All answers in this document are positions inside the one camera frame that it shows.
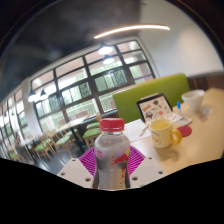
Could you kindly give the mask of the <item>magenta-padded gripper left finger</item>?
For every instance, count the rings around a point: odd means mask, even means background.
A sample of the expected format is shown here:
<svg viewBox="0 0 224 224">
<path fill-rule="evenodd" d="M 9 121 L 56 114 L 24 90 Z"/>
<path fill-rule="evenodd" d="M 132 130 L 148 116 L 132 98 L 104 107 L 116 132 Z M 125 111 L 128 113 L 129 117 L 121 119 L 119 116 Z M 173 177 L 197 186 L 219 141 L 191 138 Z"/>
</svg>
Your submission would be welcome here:
<svg viewBox="0 0 224 224">
<path fill-rule="evenodd" d="M 96 160 L 94 149 L 85 152 L 80 158 L 72 158 L 58 173 L 58 176 L 84 188 L 97 189 Z"/>
</svg>

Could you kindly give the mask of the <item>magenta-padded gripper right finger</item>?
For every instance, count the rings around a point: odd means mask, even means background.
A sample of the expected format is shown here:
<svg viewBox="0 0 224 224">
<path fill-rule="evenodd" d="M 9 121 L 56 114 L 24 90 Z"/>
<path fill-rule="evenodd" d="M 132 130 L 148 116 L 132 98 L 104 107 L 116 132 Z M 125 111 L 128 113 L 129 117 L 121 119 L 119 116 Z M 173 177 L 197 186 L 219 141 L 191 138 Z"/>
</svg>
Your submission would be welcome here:
<svg viewBox="0 0 224 224">
<path fill-rule="evenodd" d="M 127 173 L 127 185 L 130 189 L 143 187 L 166 176 L 155 158 L 144 156 L 133 146 L 130 147 Z"/>
</svg>

